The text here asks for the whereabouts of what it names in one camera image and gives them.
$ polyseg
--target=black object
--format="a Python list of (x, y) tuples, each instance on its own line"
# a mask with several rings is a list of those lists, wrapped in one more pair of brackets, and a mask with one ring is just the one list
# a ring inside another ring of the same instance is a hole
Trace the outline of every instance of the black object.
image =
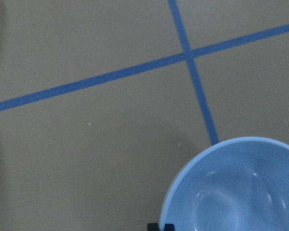
[[(161, 231), (159, 230), (157, 223), (149, 223), (147, 225), (147, 231)], [(173, 224), (165, 224), (164, 231), (175, 231)]]

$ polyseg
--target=blue stripe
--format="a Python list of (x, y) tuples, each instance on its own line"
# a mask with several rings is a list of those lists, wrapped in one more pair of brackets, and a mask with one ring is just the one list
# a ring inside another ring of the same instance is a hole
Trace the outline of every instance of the blue stripe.
[(168, 2), (169, 2), (172, 16), (173, 16), (173, 20), (176, 25), (177, 32), (180, 38), (181, 47), (187, 56), (187, 59), (186, 59), (187, 66), (188, 66), (189, 73), (191, 75), (191, 78), (194, 84), (195, 92), (198, 98), (198, 102), (202, 111), (202, 115), (203, 115), (206, 127), (207, 127), (209, 138), (212, 144), (216, 144), (219, 142), (217, 131), (216, 131), (214, 121), (213, 121), (213, 118), (212, 118), (212, 115), (211, 115), (211, 112), (207, 103), (204, 89), (201, 84), (200, 76), (199, 76), (197, 67), (194, 62), (194, 57), (190, 49), (188, 37), (187, 37), (186, 31), (185, 31), (185, 28), (184, 28), (184, 25), (180, 16), (178, 5), (175, 0), (169, 0)]
[(268, 30), (260, 31), (257, 33), (241, 36), (238, 38), (230, 39), (224, 42), (219, 42), (206, 47), (197, 48), (192, 50), (193, 57), (197, 58), (203, 55), (211, 54), (214, 52), (226, 50), (232, 47), (244, 45), (247, 43), (259, 41), (261, 39), (267, 39), (276, 35), (281, 35), (289, 32), (289, 24), (271, 28)]
[(87, 78), (78, 82), (73, 82), (58, 87), (50, 88), (47, 90), (38, 91), (32, 94), (20, 96), (10, 100), (0, 102), (0, 111), (19, 107), (28, 103), (37, 102), (40, 100), (48, 99), (54, 96), (66, 94), (76, 90), (92, 87), (109, 81), (117, 80), (120, 78), (136, 75), (142, 72), (150, 71), (160, 67), (168, 66), (186, 59), (184, 53), (168, 56), (165, 58), (157, 59), (148, 63), (139, 64), (136, 66), (128, 67), (118, 71), (110, 72), (107, 74), (99, 75), (96, 77)]

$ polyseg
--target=blue cup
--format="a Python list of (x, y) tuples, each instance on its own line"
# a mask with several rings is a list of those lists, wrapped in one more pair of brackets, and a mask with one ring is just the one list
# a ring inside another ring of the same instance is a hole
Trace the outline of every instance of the blue cup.
[(194, 157), (175, 177), (159, 227), (176, 231), (289, 231), (289, 146), (236, 138)]

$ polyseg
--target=blue bowl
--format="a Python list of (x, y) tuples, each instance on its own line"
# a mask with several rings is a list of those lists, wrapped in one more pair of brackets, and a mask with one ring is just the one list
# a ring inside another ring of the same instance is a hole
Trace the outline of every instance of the blue bowl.
[(193, 158), (173, 180), (159, 227), (176, 231), (289, 231), (289, 146), (236, 138)]

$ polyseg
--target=blue tape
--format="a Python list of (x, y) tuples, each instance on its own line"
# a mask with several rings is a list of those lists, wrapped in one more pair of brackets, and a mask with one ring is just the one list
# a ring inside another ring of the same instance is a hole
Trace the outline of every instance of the blue tape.
[(192, 50), (194, 58), (289, 32), (289, 24)]
[(180, 38), (182, 49), (187, 56), (187, 59), (186, 59), (187, 66), (188, 66), (189, 73), (191, 75), (191, 78), (194, 84), (195, 92), (198, 98), (198, 102), (202, 111), (202, 115), (203, 115), (206, 127), (207, 127), (209, 138), (213, 145), (217, 144), (219, 142), (217, 131), (216, 131), (214, 121), (213, 121), (213, 118), (212, 118), (212, 115), (211, 115), (211, 112), (207, 103), (204, 89), (202, 87), (200, 76), (197, 71), (196, 64), (194, 62), (194, 57), (190, 48), (190, 44), (188, 42), (187, 33), (185, 31), (185, 28), (184, 28), (184, 25), (180, 16), (178, 5), (176, 3), (176, 0), (169, 0), (168, 3), (170, 6), (174, 23), (177, 28), (177, 32)]
[(182, 62), (186, 59), (184, 53), (175, 54), (165, 58), (150, 61), (144, 64), (135, 65), (132, 67), (124, 68), (118, 71), (110, 72), (107, 74), (87, 78), (78, 82), (68, 83), (58, 87), (50, 88), (47, 90), (38, 91), (32, 94), (20, 96), (10, 100), (0, 102), (0, 111), (19, 107), (28, 103), (37, 102), (40, 100), (48, 99), (54, 96), (66, 94), (76, 90), (92, 87), (109, 81), (117, 80), (120, 78), (136, 75), (142, 72), (150, 71), (160, 67), (168, 66), (171, 64)]

